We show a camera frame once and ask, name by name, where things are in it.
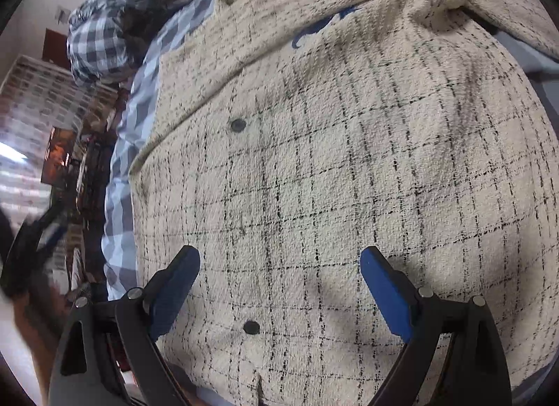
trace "tiled wall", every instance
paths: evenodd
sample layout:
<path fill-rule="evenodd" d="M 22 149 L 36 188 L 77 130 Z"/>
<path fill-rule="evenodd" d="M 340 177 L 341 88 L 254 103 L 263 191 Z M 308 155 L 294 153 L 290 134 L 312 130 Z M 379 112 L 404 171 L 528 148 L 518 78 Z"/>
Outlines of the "tiled wall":
<path fill-rule="evenodd" d="M 0 142 L 27 156 L 22 164 L 0 157 L 0 202 L 14 228 L 49 205 L 51 187 L 40 178 L 51 128 L 79 133 L 85 120 L 105 119 L 116 97 L 105 87 L 78 88 L 66 70 L 51 64 L 18 58 L 0 89 Z M 59 247 L 57 266 L 64 266 L 58 258 L 73 250 L 75 234 L 70 240 Z"/>

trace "cream plaid jacket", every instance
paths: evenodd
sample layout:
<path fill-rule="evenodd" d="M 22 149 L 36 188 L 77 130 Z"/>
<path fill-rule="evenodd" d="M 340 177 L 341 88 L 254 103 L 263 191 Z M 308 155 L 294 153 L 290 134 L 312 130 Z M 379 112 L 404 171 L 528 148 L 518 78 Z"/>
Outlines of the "cream plaid jacket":
<path fill-rule="evenodd" d="M 160 342 L 195 384 L 242 406 L 368 404 L 401 349 L 360 275 L 372 244 L 442 297 L 482 294 L 513 385 L 549 362 L 559 145 L 460 8 L 558 55 L 537 0 L 218 0 L 161 59 L 134 226 L 140 283 L 184 244 L 202 255 Z"/>

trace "bed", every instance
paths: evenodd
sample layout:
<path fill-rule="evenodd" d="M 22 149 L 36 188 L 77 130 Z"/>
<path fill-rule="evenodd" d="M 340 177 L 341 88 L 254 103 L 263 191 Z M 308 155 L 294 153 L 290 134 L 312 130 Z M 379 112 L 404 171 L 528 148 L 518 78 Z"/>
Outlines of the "bed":
<path fill-rule="evenodd" d="M 128 173 L 132 161 L 145 144 L 154 120 L 158 91 L 159 58 L 177 49 L 185 37 L 211 16 L 215 0 L 188 0 L 161 29 L 150 45 L 142 67 L 133 81 L 130 99 L 117 128 L 117 142 L 111 159 L 110 182 L 105 198 L 106 224 L 102 250 L 109 299 L 121 297 L 137 286 L 136 247 L 133 235 L 132 201 Z M 559 64 L 504 32 L 492 32 L 522 66 L 536 90 L 553 128 L 559 128 L 555 91 Z"/>

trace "blue gripper pad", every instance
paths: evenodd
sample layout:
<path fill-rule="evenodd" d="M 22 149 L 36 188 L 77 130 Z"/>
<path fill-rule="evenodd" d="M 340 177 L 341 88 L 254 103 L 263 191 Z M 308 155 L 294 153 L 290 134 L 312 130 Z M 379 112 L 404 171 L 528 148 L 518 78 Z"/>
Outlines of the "blue gripper pad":
<path fill-rule="evenodd" d="M 198 250 L 194 247 L 183 247 L 169 267 L 172 273 L 150 307 L 152 325 L 149 328 L 149 336 L 152 341 L 156 341 L 171 330 L 174 320 L 181 311 L 186 296 L 200 271 Z"/>
<path fill-rule="evenodd" d="M 407 343 L 413 333 L 411 310 L 393 280 L 395 272 L 375 247 L 367 247 L 362 251 L 361 275 L 390 332 L 399 335 Z"/>

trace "black button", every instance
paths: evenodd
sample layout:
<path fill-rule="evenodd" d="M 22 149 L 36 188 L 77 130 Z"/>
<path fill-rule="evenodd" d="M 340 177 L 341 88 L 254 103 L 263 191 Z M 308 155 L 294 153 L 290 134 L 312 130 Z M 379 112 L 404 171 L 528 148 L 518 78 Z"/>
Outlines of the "black button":
<path fill-rule="evenodd" d="M 231 130 L 233 130 L 235 133 L 242 132 L 246 126 L 247 123 L 242 119 L 235 119 L 233 122 L 231 122 Z"/>
<path fill-rule="evenodd" d="M 247 321 L 245 325 L 242 326 L 242 329 L 248 333 L 248 335 L 256 335 L 260 333 L 260 324 L 256 321 Z"/>

